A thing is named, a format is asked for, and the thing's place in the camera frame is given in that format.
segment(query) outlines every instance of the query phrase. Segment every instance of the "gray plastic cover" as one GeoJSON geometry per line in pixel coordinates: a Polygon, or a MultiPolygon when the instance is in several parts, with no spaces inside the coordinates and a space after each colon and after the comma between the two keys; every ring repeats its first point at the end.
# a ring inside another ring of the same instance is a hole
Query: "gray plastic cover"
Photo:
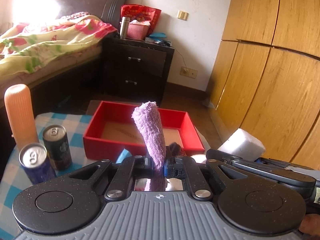
{"type": "Polygon", "coordinates": [[[17,240],[299,240],[294,232],[260,237],[238,231],[217,214],[210,202],[187,192],[138,192],[108,203],[91,224],[73,233],[45,236],[24,231],[17,240]]]}

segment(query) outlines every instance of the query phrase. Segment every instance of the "can lid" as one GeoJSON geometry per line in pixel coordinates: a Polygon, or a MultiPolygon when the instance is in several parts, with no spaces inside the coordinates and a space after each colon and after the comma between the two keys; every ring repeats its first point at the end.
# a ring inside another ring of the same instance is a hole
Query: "can lid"
{"type": "Polygon", "coordinates": [[[21,165],[27,168],[35,168],[44,163],[47,157],[46,148],[40,143],[29,143],[19,153],[21,165]]]}
{"type": "Polygon", "coordinates": [[[66,129],[62,125],[50,125],[44,129],[42,137],[50,142],[59,141],[66,134],[66,129]]]}

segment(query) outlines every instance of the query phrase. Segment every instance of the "drawer handle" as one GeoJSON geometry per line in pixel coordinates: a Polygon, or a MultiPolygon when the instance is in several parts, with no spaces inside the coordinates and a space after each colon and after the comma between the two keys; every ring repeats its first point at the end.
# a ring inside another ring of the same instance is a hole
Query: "drawer handle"
{"type": "Polygon", "coordinates": [[[141,58],[138,58],[138,57],[128,57],[128,60],[136,60],[138,62],[141,61],[141,58]]]}
{"type": "Polygon", "coordinates": [[[125,83],[126,83],[126,84],[133,83],[135,86],[137,85],[137,82],[131,81],[131,80],[126,80],[125,83]]]}

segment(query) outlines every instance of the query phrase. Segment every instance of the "floor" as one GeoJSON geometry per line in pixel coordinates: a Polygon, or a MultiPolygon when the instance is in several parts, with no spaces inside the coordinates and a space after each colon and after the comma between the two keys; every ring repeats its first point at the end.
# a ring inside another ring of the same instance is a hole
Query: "floor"
{"type": "MultiPolygon", "coordinates": [[[[97,107],[97,102],[90,104],[92,100],[132,101],[102,94],[89,87],[83,87],[77,93],[71,95],[65,102],[61,103],[60,111],[69,114],[92,114],[97,107]]],[[[202,105],[201,99],[197,99],[194,96],[193,98],[187,97],[179,92],[166,89],[160,107],[188,112],[193,124],[206,138],[210,147],[217,149],[221,146],[220,137],[207,108],[202,105]]]]}

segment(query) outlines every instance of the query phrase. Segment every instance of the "baseboard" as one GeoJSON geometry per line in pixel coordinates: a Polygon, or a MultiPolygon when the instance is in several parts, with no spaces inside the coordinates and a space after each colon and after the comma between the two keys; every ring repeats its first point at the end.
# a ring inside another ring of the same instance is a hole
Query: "baseboard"
{"type": "Polygon", "coordinates": [[[207,97],[205,91],[190,88],[190,87],[185,87],[185,86],[170,83],[170,82],[167,82],[165,86],[165,93],[166,92],[181,95],[187,98],[199,99],[199,100],[205,100],[207,97]]]}
{"type": "Polygon", "coordinates": [[[220,118],[218,112],[214,107],[208,108],[208,111],[209,111],[211,120],[217,129],[221,142],[224,143],[232,135],[232,132],[230,132],[228,128],[225,126],[225,124],[223,123],[222,119],[220,118]]]}

